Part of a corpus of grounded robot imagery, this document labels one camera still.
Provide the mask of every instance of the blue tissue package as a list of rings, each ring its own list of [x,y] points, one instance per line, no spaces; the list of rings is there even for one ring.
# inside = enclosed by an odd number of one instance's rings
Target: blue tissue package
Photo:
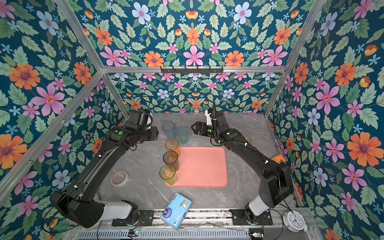
[[[176,193],[167,208],[163,211],[163,214],[161,214],[161,219],[177,230],[191,205],[191,200]]]

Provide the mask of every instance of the metal bar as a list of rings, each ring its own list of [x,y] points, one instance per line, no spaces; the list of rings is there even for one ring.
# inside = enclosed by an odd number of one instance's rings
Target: metal bar
[[[64,15],[65,19],[67,20],[72,31],[76,35],[77,39],[79,40],[79,43],[82,45],[89,59],[93,63],[93,66],[96,68],[97,71],[100,71],[104,65],[101,62],[95,48],[93,48],[91,42],[89,41],[89,38],[87,37],[87,35],[85,35],[84,29],[81,26],[81,23],[79,22],[73,9],[71,8],[71,5],[68,3],[67,0],[56,0],[55,2],[62,14]]]
[[[77,93],[72,101],[64,108],[64,110],[55,118],[48,128],[40,135],[33,143],[28,151],[21,159],[11,168],[0,182],[0,205],[9,196],[12,190],[24,177],[29,168],[44,152],[46,146],[59,133],[66,120],[71,118],[71,115],[80,107],[85,97],[96,87],[102,77],[102,72],[97,71],[87,84]]]
[[[273,94],[269,100],[268,108],[264,112],[264,115],[268,117],[269,113],[271,112],[274,104],[276,103],[279,94],[281,90],[284,87],[284,82],[288,79],[289,74],[292,71],[293,65],[297,61],[297,58],[299,57],[299,54],[301,52],[301,49],[303,48],[305,41],[307,40],[316,20],[319,16],[321,9],[323,8],[324,4],[327,2],[327,0],[316,0],[310,12],[308,13],[308,17],[304,22],[303,29],[301,31],[301,34],[299,35],[295,46],[292,49],[292,52],[288,58],[287,65],[286,65],[286,71],[283,73],[283,75],[280,77],[279,82],[277,83],[275,90],[273,91]]]
[[[111,77],[108,74],[104,74],[103,81],[107,88],[109,89],[112,98],[115,100],[116,104],[119,106],[122,114],[125,118],[129,116],[129,112],[127,110],[127,107],[125,106],[116,86],[113,84]]]
[[[103,67],[104,73],[284,73],[285,66],[246,66],[246,67]]]

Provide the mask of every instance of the mounting plate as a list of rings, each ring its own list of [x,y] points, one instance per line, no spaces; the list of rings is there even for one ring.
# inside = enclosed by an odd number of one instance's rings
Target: mounting plate
[[[139,210],[139,220],[140,226],[152,226],[153,214],[155,211],[153,210]],[[124,223],[121,219],[114,219],[112,222],[112,226],[114,227],[128,227],[126,223]]]
[[[230,209],[232,213],[233,225],[249,225],[249,222],[245,218],[244,209]],[[258,222],[256,225],[273,225],[272,217],[270,211],[265,211],[262,216],[262,221]]]

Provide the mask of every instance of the metal vent grille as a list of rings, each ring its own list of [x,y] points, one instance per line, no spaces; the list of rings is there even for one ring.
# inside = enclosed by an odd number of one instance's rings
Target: metal vent grille
[[[129,229],[99,229],[99,239],[130,239]],[[97,230],[79,230],[76,240],[97,240]],[[143,229],[139,236],[134,239],[179,239],[179,238],[205,238],[205,239],[246,239],[246,230],[227,230],[227,229]]]

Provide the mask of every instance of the orange object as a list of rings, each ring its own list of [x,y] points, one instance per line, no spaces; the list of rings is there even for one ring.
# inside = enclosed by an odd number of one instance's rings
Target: orange object
[[[227,159],[221,147],[180,147],[177,182],[168,187],[225,187]]]

